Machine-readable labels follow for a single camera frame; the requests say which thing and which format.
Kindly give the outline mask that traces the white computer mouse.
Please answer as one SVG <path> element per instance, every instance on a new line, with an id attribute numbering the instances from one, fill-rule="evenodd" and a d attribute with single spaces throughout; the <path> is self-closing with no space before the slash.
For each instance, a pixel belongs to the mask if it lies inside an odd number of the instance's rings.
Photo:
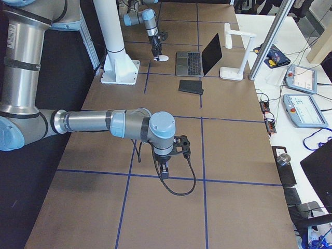
<path id="1" fill-rule="evenodd" d="M 158 55 L 158 56 L 154 57 L 154 60 L 157 62 L 166 62 L 169 60 L 169 57 L 162 54 L 162 55 Z"/>

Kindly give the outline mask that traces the brown paper table cover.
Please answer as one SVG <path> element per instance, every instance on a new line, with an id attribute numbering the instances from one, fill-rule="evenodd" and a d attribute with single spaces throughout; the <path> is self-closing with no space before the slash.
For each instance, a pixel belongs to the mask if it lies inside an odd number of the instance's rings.
<path id="1" fill-rule="evenodd" d="M 129 140 L 73 133 L 26 248 L 296 248 L 283 187 L 254 83 L 203 77 L 204 93 L 183 93 L 175 54 L 203 49 L 223 24 L 237 27 L 223 4 L 159 3 L 169 33 L 165 63 L 154 62 L 143 26 L 124 27 L 141 67 L 133 86 L 94 80 L 84 110 L 164 110 L 191 142 L 191 163 L 169 161 L 159 180 L 148 144 L 137 157 Z"/>

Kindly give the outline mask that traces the aluminium frame post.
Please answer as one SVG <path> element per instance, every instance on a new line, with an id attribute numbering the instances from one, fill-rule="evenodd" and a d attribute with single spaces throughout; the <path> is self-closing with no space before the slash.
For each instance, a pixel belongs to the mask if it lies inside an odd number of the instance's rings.
<path id="1" fill-rule="evenodd" d="M 272 9 L 272 5 L 279 6 L 279 11 L 276 14 L 274 21 L 270 27 L 270 30 L 260 48 L 260 52 L 253 64 L 252 70 L 248 76 L 249 80 L 255 80 L 261 66 L 264 63 L 264 60 L 278 34 L 286 16 L 288 15 L 290 9 L 294 5 L 295 1 L 265 1 L 263 8 L 261 9 L 260 15 L 267 15 L 268 12 Z"/>

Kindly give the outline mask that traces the silver metal cylinder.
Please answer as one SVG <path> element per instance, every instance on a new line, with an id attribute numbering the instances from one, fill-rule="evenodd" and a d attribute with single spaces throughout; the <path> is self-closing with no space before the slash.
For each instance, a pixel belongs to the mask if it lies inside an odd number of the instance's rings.
<path id="1" fill-rule="evenodd" d="M 276 158 L 276 163 L 280 166 L 286 166 L 290 163 L 290 161 L 291 161 L 291 157 L 287 153 L 282 153 L 282 154 L 278 155 Z"/>

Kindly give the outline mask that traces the black usb hub near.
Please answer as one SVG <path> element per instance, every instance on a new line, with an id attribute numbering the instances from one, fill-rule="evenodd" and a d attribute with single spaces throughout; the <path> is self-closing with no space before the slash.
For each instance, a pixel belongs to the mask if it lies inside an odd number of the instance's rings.
<path id="1" fill-rule="evenodd" d="M 274 118 L 264 118 L 265 126 L 267 129 L 267 133 L 269 135 L 276 134 L 276 128 L 275 128 L 275 119 Z"/>

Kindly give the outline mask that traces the grey laptop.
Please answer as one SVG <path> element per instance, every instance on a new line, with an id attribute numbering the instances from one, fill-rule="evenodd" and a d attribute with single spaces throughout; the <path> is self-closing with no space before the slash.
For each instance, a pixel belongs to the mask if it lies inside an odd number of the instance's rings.
<path id="1" fill-rule="evenodd" d="M 178 51 L 176 76 L 204 77 L 223 57 L 217 33 L 202 52 Z"/>

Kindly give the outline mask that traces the black monitor corner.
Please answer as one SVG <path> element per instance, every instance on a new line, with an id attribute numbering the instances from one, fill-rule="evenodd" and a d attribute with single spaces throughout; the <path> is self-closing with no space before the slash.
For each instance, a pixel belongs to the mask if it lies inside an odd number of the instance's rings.
<path id="1" fill-rule="evenodd" d="M 304 158 L 300 165 L 323 206 L 331 213 L 331 141 Z"/>

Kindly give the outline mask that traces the black usb hub far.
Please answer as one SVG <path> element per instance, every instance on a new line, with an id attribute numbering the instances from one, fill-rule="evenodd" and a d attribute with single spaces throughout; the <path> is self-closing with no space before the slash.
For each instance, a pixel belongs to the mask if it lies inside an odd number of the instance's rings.
<path id="1" fill-rule="evenodd" d="M 260 105 L 260 109 L 261 109 L 261 112 L 263 114 L 265 113 L 269 113 L 270 112 L 270 104 L 269 104 L 269 101 L 260 101 L 259 102 L 259 105 Z"/>

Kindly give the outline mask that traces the teach pendant near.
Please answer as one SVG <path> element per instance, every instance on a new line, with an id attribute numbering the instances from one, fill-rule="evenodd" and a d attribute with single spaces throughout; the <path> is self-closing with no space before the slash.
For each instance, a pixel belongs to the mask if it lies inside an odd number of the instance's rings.
<path id="1" fill-rule="evenodd" d="M 328 122 L 310 94 L 284 94 L 286 112 L 297 128 L 327 128 Z"/>

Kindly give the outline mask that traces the teach pendant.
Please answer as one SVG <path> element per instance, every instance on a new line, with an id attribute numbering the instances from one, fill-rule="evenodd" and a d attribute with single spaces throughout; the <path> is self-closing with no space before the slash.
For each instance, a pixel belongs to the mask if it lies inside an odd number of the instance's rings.
<path id="1" fill-rule="evenodd" d="M 285 75 L 286 85 L 293 89 L 305 93 L 317 93 L 316 70 L 299 65 L 291 65 Z"/>
<path id="2" fill-rule="evenodd" d="M 284 94 L 286 112 L 297 128 L 327 128 L 328 122 L 310 94 Z"/>

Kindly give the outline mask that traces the black mouse pad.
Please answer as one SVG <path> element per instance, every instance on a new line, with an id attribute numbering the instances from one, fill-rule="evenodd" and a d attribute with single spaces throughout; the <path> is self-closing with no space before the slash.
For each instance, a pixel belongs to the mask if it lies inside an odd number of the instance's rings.
<path id="1" fill-rule="evenodd" d="M 202 95 L 204 89 L 202 88 L 202 81 L 200 80 L 183 80 L 179 81 L 179 91 L 194 93 Z"/>

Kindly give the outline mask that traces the black box with cylinder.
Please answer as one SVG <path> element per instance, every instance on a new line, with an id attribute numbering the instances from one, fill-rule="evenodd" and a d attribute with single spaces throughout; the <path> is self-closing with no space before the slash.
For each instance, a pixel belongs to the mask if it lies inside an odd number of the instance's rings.
<path id="1" fill-rule="evenodd" d="M 286 148 L 282 146 L 272 146 L 272 151 L 275 163 L 278 155 L 282 153 L 288 154 Z M 276 167 L 283 187 L 294 187 L 297 184 L 291 167 L 291 162 L 286 166 L 280 166 L 276 163 Z"/>

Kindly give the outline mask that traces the black usb hub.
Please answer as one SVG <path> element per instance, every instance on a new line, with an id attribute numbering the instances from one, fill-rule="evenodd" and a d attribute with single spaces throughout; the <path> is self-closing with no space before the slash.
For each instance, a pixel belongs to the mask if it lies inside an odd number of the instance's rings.
<path id="1" fill-rule="evenodd" d="M 265 126 L 267 129 L 267 133 L 269 135 L 276 134 L 276 128 L 275 128 L 275 119 L 274 118 L 264 118 Z"/>
<path id="2" fill-rule="evenodd" d="M 270 104 L 269 104 L 269 101 L 260 101 L 259 102 L 259 105 L 260 105 L 260 109 L 261 109 L 261 112 L 263 114 L 265 113 L 269 113 L 270 112 Z"/>

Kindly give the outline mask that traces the blue yellow bag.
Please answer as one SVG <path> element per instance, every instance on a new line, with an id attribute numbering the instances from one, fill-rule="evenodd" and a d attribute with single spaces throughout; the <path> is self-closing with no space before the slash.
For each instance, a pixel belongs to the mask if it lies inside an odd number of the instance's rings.
<path id="1" fill-rule="evenodd" d="M 286 66 L 290 64 L 290 59 L 275 45 L 268 51 L 264 63 L 270 68 Z"/>

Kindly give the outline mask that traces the teach pendant far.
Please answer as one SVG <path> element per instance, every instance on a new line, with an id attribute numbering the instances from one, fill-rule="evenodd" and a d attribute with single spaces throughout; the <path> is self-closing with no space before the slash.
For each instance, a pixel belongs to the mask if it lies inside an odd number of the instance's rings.
<path id="1" fill-rule="evenodd" d="M 286 85 L 293 89 L 305 93 L 317 93 L 316 70 L 299 65 L 291 65 L 285 75 Z"/>

